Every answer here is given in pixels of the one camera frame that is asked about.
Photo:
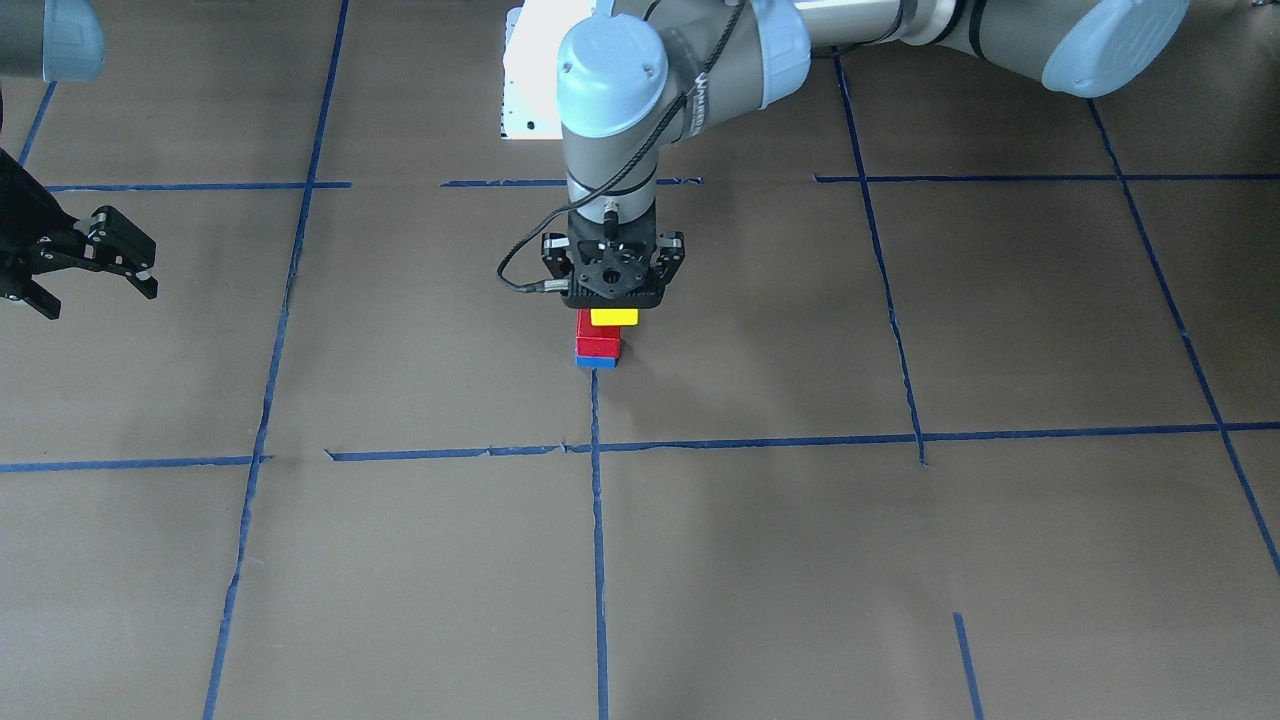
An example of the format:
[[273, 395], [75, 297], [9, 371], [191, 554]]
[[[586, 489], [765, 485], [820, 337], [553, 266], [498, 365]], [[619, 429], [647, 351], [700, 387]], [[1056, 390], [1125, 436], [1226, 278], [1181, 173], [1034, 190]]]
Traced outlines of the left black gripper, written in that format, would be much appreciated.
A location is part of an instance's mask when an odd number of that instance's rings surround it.
[[609, 240], [631, 251], [653, 251], [657, 246], [657, 205], [650, 205], [630, 222], [616, 223], [595, 222], [579, 210], [570, 213], [570, 241], [580, 251], [599, 251], [600, 245]]

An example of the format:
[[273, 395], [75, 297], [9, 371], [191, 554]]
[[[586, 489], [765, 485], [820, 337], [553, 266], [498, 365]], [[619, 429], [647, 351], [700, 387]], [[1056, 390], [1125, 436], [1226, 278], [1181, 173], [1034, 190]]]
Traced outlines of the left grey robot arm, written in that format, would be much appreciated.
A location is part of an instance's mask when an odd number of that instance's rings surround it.
[[611, 229], [655, 238], [662, 146], [794, 94], [814, 51], [900, 41], [942, 45], [1100, 97], [1167, 46], [1185, 1], [662, 1], [645, 15], [576, 23], [556, 56], [570, 192], [568, 238]]

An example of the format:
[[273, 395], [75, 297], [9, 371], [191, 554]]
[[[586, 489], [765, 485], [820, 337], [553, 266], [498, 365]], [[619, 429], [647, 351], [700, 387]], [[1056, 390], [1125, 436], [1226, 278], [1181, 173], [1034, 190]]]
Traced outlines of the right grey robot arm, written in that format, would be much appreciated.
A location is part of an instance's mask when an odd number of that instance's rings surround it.
[[[4, 76], [88, 82], [102, 72], [105, 33], [90, 1], [5, 1], [1, 26]], [[77, 219], [18, 160], [1, 154], [3, 299], [56, 320], [60, 300], [35, 278], [79, 268], [122, 275], [152, 300], [155, 261], [155, 241], [122, 211], [101, 206]]]

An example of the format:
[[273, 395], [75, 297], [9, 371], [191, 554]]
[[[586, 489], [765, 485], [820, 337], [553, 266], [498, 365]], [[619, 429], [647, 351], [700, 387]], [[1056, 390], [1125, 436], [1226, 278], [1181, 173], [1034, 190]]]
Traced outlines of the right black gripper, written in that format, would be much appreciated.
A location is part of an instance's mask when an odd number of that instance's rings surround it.
[[73, 229], [84, 238], [79, 259], [92, 272], [125, 277], [147, 300], [159, 292], [152, 275], [156, 243], [123, 211], [101, 206], [76, 223], [56, 199], [6, 151], [1, 151], [1, 278], [4, 299], [56, 320], [61, 301], [33, 279], [32, 247], [45, 236]]

